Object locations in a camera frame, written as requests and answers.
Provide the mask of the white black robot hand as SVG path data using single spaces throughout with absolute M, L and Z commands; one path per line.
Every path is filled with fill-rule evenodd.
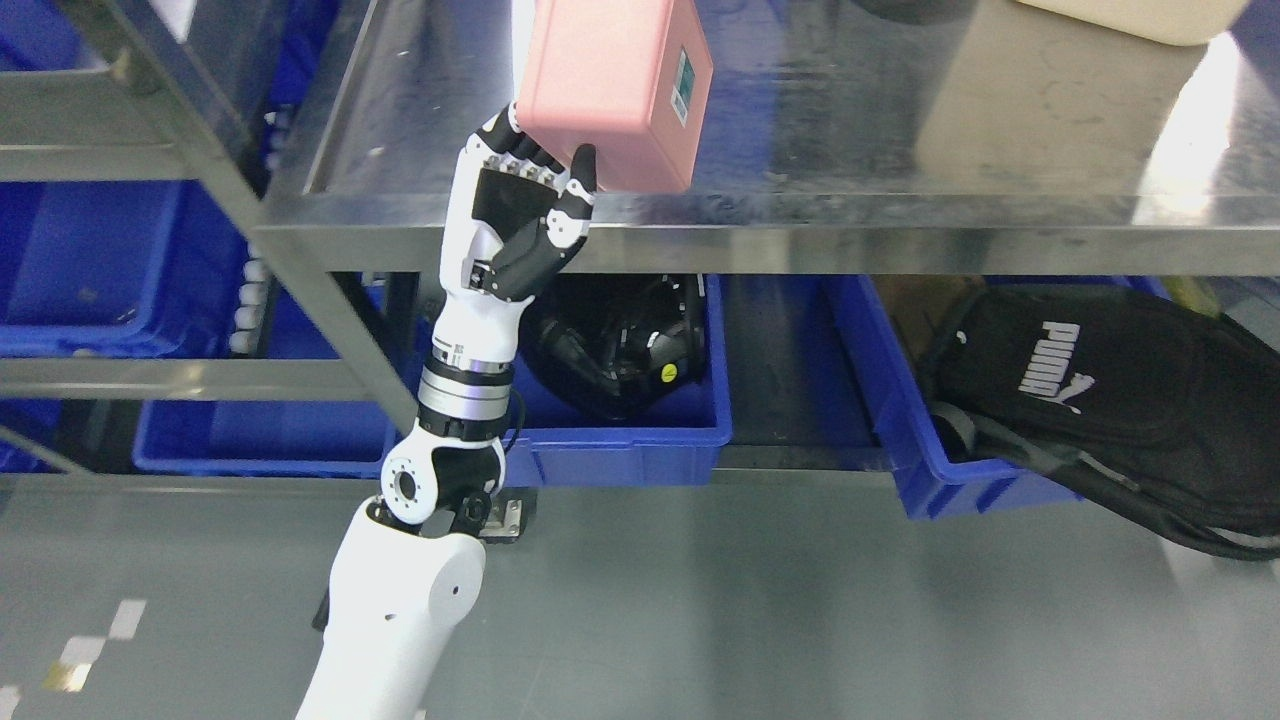
M 562 164 L 518 127 L 515 102 L 465 140 L 445 204 L 434 366 L 507 372 L 525 309 L 588 242 L 598 192 L 596 146 Z

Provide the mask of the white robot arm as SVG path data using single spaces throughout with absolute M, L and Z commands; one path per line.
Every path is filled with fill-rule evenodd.
M 486 565 L 483 528 L 503 488 L 524 311 L 586 243 L 596 150 L 562 163 L 516 102 L 457 155 L 417 411 L 355 511 L 314 618 L 323 648 L 300 719 L 411 719 Z

